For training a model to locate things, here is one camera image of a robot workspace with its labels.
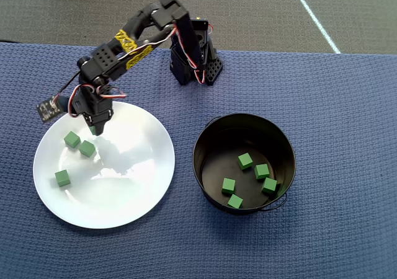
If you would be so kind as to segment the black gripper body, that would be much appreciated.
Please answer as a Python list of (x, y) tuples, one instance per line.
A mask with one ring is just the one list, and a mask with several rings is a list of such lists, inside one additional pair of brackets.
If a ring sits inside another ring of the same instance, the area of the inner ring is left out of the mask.
[(73, 97), (73, 110), (88, 124), (105, 123), (112, 118), (112, 100), (100, 97), (89, 86), (80, 86)]

